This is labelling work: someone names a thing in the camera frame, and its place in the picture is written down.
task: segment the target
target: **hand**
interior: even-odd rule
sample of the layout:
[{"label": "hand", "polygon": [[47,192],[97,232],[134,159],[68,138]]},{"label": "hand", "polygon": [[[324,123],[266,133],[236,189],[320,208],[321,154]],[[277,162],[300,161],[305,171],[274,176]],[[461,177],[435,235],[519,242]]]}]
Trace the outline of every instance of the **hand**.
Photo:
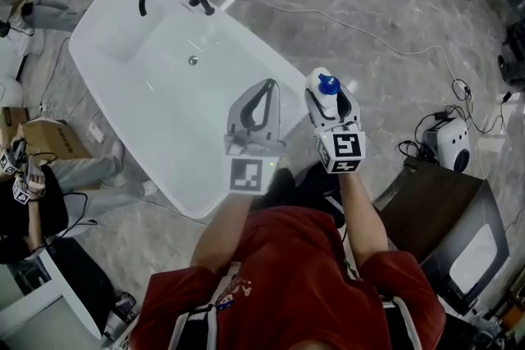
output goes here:
[{"label": "hand", "polygon": [[43,192],[46,189],[46,179],[43,175],[32,174],[27,184],[30,200],[38,200],[43,196]]}]

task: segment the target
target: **bottle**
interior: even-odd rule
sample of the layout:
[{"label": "bottle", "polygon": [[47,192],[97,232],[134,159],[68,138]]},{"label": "bottle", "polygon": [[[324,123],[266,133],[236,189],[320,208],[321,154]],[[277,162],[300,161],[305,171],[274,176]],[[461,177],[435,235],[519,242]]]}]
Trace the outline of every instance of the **bottle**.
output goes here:
[{"label": "bottle", "polygon": [[337,117],[337,94],[340,91],[339,80],[324,67],[318,67],[307,79],[307,87],[312,91],[327,117]]}]

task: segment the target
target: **gray tile floor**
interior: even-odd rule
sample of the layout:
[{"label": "gray tile floor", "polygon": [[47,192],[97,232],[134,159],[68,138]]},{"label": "gray tile floor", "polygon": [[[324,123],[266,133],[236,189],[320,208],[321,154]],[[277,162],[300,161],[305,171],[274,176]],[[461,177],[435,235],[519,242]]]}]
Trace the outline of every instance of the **gray tile floor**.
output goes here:
[{"label": "gray tile floor", "polygon": [[[85,9],[92,0],[72,0]],[[221,4],[222,0],[212,0]],[[494,118],[498,95],[506,92],[496,65],[504,39],[504,23],[485,0],[262,0],[278,7],[318,9],[335,18],[379,35],[403,52],[421,51],[430,45],[446,50],[457,78],[474,92],[474,118],[479,125]],[[367,133],[367,160],[361,174],[373,198],[399,173],[403,156],[396,144],[413,137],[419,120],[445,105],[458,103],[450,84],[444,55],[428,52],[402,56],[379,41],[328,20],[317,13],[286,13],[258,2],[236,1],[227,10],[236,20],[276,49],[307,75],[324,66],[348,85],[362,108]],[[25,104],[39,114],[43,90],[53,72],[58,50],[67,34],[48,32],[46,49],[30,57],[22,83]],[[43,102],[47,116],[72,124],[94,154],[110,150],[116,137],[85,87],[66,46]],[[487,288],[483,304],[492,305],[503,285],[525,262],[525,216],[512,224],[524,207],[523,101],[516,95],[504,106],[506,131],[497,130],[479,141],[480,161],[473,154],[467,173],[486,175],[499,204],[511,258]],[[98,144],[87,132],[93,120],[107,134]],[[471,130],[472,150],[475,136]],[[287,142],[287,157],[294,173],[317,160],[312,128],[304,120]],[[129,154],[117,183],[147,177]],[[168,205],[159,193],[155,202]],[[82,245],[108,273],[114,284],[144,296],[149,276],[160,270],[185,266],[203,225],[148,204],[117,209],[97,228],[80,237]]]}]

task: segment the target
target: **blue cap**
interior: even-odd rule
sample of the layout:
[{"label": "blue cap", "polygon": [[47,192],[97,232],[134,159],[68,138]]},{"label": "blue cap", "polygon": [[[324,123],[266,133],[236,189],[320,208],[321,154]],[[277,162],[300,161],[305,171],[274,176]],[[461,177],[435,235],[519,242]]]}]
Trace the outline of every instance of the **blue cap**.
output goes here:
[{"label": "blue cap", "polygon": [[321,81],[319,84],[319,90],[321,93],[325,95],[337,95],[341,90],[341,84],[334,76],[320,74],[319,79]]}]

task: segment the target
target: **t-shirt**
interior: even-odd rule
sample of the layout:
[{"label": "t-shirt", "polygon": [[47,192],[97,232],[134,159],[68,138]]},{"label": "t-shirt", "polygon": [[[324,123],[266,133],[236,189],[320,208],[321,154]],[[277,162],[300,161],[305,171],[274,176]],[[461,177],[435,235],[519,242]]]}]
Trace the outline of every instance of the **t-shirt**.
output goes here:
[{"label": "t-shirt", "polygon": [[[381,252],[352,280],[331,216],[302,207],[251,214],[234,261],[241,266],[217,302],[218,349],[282,349],[318,341],[334,349],[390,349],[379,293],[398,296],[413,318],[422,348],[433,349],[445,312],[415,258]],[[153,275],[133,350],[168,349],[178,316],[206,305],[220,276],[203,267]]]},{"label": "t-shirt", "polygon": [[[62,191],[51,169],[44,165],[42,172],[46,178],[46,193],[39,199],[40,227],[42,237],[58,234],[69,222]],[[24,237],[29,234],[29,206],[20,204],[13,198],[15,180],[0,183],[0,264],[18,262],[30,255]]]}]

